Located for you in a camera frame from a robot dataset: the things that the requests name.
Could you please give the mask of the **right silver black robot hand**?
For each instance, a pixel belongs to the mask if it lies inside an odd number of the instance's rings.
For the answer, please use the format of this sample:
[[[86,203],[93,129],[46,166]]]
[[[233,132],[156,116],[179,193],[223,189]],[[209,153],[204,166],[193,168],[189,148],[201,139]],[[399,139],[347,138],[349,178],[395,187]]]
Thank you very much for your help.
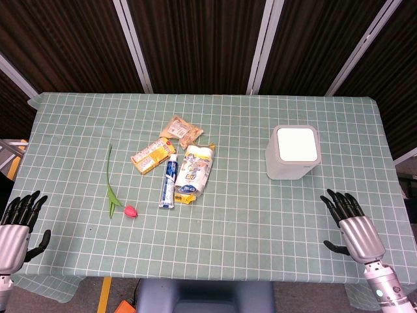
[[[325,247],[337,254],[350,256],[360,264],[381,261],[386,249],[374,224],[364,214],[357,199],[349,193],[342,194],[331,189],[327,193],[328,196],[321,196],[320,199],[334,219],[345,244],[334,245],[325,240]]]

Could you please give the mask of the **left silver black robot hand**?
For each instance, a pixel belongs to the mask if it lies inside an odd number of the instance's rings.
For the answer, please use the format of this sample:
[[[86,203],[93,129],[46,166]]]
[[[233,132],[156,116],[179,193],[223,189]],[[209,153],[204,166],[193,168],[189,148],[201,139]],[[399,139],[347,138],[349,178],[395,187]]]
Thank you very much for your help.
[[[48,199],[37,190],[22,198],[14,198],[1,218],[1,276],[18,272],[24,263],[31,261],[48,247],[51,230],[46,230],[40,244],[28,249],[39,212]]]

